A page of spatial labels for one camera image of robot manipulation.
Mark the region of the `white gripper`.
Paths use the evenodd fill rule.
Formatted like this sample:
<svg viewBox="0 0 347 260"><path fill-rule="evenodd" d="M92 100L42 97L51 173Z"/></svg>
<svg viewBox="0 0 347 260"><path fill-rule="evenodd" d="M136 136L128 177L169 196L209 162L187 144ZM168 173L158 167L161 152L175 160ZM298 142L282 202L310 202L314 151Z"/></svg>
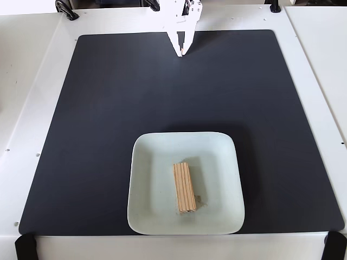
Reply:
<svg viewBox="0 0 347 260"><path fill-rule="evenodd" d="M178 57L182 57L193 43L196 24L200 20L203 5L199 0L160 0L159 6L164 30L167 32L175 53ZM177 32L184 32L182 49Z"/></svg>

